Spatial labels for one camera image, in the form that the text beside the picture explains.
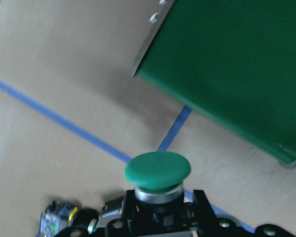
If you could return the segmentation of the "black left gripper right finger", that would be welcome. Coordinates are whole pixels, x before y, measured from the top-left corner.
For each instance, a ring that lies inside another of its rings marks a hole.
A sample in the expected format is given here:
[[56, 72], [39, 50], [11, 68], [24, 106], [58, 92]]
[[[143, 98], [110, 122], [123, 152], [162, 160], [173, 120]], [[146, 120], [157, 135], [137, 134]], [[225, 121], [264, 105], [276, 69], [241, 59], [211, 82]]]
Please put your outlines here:
[[188, 237], [238, 237], [237, 221], [230, 215], [216, 214], [204, 191], [193, 191], [191, 216], [195, 226], [191, 227]]

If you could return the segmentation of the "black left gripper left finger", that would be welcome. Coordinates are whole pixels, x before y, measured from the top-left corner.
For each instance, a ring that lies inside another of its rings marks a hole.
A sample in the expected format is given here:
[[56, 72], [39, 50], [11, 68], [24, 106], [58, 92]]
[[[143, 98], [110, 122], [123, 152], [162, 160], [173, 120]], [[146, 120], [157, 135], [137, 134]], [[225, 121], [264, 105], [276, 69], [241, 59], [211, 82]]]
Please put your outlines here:
[[134, 190], [128, 190], [124, 196], [109, 201], [107, 237], [134, 237], [134, 220], [136, 216], [136, 200]]

